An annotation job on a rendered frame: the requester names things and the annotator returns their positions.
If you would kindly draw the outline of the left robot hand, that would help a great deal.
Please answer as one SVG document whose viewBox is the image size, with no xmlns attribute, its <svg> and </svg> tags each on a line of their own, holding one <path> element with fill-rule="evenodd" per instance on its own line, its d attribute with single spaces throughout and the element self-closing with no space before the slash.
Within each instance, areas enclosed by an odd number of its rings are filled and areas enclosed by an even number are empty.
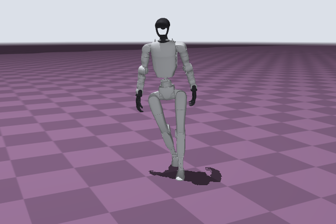
<svg viewBox="0 0 336 224">
<path fill-rule="evenodd" d="M 195 86 L 195 85 L 193 85 L 193 86 L 192 86 L 192 89 L 191 89 L 191 91 L 192 91 L 192 100 L 191 100 L 191 101 L 189 101 L 189 102 L 191 102 L 191 103 L 189 103 L 189 104 L 190 104 L 189 106 L 193 106 L 193 105 L 195 104 L 195 99 L 196 99 L 196 91 L 197 91 L 197 88 L 196 88 L 196 86 Z"/>
</svg>

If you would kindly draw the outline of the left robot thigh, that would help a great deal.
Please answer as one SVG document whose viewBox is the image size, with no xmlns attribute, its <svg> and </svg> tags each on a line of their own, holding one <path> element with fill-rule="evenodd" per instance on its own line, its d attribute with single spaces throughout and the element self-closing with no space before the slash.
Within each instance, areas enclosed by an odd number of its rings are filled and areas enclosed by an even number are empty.
<svg viewBox="0 0 336 224">
<path fill-rule="evenodd" d="M 175 92 L 175 115 L 176 115 L 176 129 L 175 138 L 179 133 L 185 133 L 185 115 L 187 105 L 187 95 L 182 90 L 174 90 Z"/>
</svg>

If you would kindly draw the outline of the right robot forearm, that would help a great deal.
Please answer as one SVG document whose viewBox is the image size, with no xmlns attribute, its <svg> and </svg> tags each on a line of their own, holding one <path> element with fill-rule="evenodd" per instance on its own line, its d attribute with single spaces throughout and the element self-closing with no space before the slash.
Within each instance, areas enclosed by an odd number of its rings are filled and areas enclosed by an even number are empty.
<svg viewBox="0 0 336 224">
<path fill-rule="evenodd" d="M 143 88 L 144 88 L 144 82 L 145 82 L 145 79 L 146 79 L 146 76 L 143 75 L 143 74 L 140 74 L 138 72 L 138 82 L 137 82 L 137 89 L 136 89 L 136 94 L 138 94 L 138 91 L 139 90 L 142 90 L 142 93 L 143 93 Z"/>
</svg>

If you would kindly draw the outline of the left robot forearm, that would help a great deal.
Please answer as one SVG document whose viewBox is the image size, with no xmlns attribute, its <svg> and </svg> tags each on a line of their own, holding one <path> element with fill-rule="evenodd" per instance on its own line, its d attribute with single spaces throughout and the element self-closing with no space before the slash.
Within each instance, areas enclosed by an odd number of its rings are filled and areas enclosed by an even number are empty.
<svg viewBox="0 0 336 224">
<path fill-rule="evenodd" d="M 192 86 L 193 86 L 193 85 L 195 85 L 196 88 L 197 88 L 197 85 L 196 85 L 196 83 L 195 83 L 196 81 L 195 81 L 195 77 L 194 77 L 194 72 L 193 72 L 193 70 L 190 71 L 190 72 L 187 72 L 187 73 L 186 73 L 186 76 L 187 76 L 188 82 L 189 82 L 189 84 L 190 84 L 190 88 L 192 89 Z"/>
</svg>

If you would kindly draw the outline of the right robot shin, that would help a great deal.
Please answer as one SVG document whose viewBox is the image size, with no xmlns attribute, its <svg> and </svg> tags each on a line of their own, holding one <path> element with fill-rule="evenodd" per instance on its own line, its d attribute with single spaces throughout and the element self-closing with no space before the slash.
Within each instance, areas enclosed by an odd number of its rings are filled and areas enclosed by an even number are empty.
<svg viewBox="0 0 336 224">
<path fill-rule="evenodd" d="M 173 138 L 171 133 L 167 134 L 166 132 L 161 133 L 164 143 L 166 145 L 166 147 L 170 150 L 172 157 L 174 157 L 174 155 L 177 157 L 175 148 L 174 148 L 174 142 L 173 142 Z"/>
</svg>

